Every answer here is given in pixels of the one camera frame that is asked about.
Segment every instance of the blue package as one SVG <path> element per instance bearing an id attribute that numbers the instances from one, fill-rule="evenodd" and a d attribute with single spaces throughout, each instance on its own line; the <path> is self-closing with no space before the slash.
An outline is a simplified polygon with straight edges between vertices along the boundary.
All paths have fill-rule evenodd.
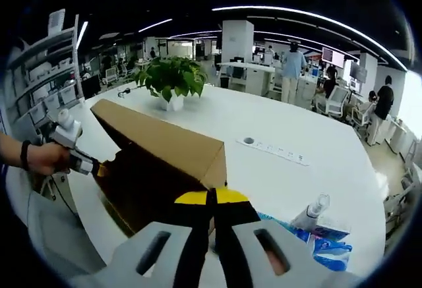
<path id="1" fill-rule="evenodd" d="M 311 247 L 313 258 L 318 263 L 335 272 L 346 270 L 350 252 L 352 250 L 351 245 L 347 245 L 345 242 L 336 242 L 311 235 L 307 231 L 292 227 L 290 224 L 272 216 L 260 212 L 257 213 L 261 220 L 274 220 L 303 242 L 307 243 Z"/>

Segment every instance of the clear plastic bottle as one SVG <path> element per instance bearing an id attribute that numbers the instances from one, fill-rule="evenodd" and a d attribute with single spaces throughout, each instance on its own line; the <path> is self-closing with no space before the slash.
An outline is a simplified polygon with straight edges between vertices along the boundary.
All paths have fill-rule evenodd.
<path id="1" fill-rule="evenodd" d="M 318 216 L 330 206 L 330 196 L 320 194 L 318 198 L 309 204 L 297 217 L 291 221 L 291 225 L 302 230 L 311 232 L 317 225 Z"/>

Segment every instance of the white shelving unit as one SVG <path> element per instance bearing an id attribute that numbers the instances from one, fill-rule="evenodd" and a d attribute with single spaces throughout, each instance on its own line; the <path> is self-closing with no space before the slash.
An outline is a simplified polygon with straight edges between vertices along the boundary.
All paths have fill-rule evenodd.
<path id="1" fill-rule="evenodd" d="M 26 96 L 31 96 L 36 90 L 64 74 L 71 74 L 72 72 L 75 74 L 76 87 L 78 89 L 77 99 L 83 97 L 79 75 L 78 53 L 76 50 L 78 19 L 79 16 L 76 15 L 75 25 L 72 28 L 62 30 L 37 41 L 19 54 L 18 57 L 7 63 L 7 69 L 9 70 L 9 73 L 12 74 L 13 83 L 13 89 L 9 90 L 13 93 L 13 98 L 12 100 L 9 100 L 7 106 L 8 108 L 16 107 L 18 117 L 23 116 L 27 112 L 25 111 L 27 109 L 23 109 L 19 104 L 20 100 L 23 100 Z M 31 83 L 26 81 L 23 85 L 24 89 L 22 89 L 21 81 L 19 90 L 16 90 L 16 72 L 22 74 L 20 77 L 24 80 L 25 78 L 23 78 L 23 76 L 27 75 L 31 70 L 45 62 L 56 61 L 66 54 L 69 54 L 69 57 L 72 58 L 72 63 L 60 65 L 57 70 L 48 72 L 37 81 Z M 30 109 L 33 104 L 33 100 L 28 99 L 28 109 Z"/>

